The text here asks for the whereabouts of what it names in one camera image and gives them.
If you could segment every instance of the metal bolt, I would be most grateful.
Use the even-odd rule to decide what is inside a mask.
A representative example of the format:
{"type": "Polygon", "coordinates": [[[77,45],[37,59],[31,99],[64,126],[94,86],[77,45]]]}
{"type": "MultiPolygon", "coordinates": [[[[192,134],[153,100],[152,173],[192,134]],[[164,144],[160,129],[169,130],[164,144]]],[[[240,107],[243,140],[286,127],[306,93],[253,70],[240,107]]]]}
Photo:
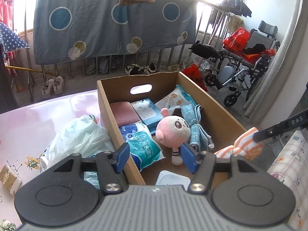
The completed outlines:
{"type": "Polygon", "coordinates": [[[194,183],[190,185],[190,189],[195,192],[201,192],[205,190],[205,186],[200,183],[194,183]]]}
{"type": "Polygon", "coordinates": [[[106,190],[109,192],[115,192],[120,190],[120,186],[116,183],[109,183],[106,185],[106,190]]]}

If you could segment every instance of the pink plush toy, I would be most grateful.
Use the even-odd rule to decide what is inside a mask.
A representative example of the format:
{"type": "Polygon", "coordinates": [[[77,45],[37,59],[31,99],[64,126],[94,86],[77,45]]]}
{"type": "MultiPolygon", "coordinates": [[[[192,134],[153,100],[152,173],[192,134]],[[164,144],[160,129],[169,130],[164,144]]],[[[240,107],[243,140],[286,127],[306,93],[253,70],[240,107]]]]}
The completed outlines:
{"type": "Polygon", "coordinates": [[[183,118],[174,115],[168,116],[168,113],[167,108],[161,109],[164,118],[158,123],[155,135],[161,144],[172,148],[172,164],[181,165],[183,159],[180,157],[179,147],[189,141],[190,128],[183,118]]]}

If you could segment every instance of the gray ribbed panel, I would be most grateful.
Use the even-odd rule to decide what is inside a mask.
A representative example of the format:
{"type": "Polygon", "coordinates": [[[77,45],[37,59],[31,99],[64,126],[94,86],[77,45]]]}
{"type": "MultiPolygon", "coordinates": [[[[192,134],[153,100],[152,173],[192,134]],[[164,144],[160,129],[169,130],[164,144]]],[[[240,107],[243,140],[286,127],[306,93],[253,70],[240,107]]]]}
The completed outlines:
{"type": "MultiPolygon", "coordinates": [[[[282,224],[270,228],[237,225],[219,215],[203,196],[181,186],[129,186],[122,194],[107,196],[86,220],[54,231],[290,231],[282,224]]],[[[19,231],[50,231],[25,224],[19,231]]]]}

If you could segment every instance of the rolled blue towel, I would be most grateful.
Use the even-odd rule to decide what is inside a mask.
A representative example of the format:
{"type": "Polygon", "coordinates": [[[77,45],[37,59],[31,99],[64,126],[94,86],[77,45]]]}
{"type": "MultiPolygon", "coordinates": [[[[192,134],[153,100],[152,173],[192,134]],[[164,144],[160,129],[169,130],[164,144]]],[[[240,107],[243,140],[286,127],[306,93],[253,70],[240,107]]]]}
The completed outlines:
{"type": "Polygon", "coordinates": [[[214,148],[214,143],[203,127],[200,125],[201,121],[201,105],[195,107],[190,104],[181,108],[182,116],[190,127],[191,137],[189,140],[190,146],[197,152],[205,151],[214,148]]]}

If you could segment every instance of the box handle hole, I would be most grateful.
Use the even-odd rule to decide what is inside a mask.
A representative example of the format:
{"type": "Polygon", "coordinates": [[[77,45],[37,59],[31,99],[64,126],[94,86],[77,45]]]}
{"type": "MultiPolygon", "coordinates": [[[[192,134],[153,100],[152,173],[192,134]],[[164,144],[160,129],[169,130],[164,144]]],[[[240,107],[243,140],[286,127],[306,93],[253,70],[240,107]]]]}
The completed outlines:
{"type": "Polygon", "coordinates": [[[136,87],[131,88],[131,94],[136,95],[136,94],[142,94],[142,93],[148,93],[152,90],[152,85],[150,84],[144,84],[144,85],[139,85],[136,87]]]}

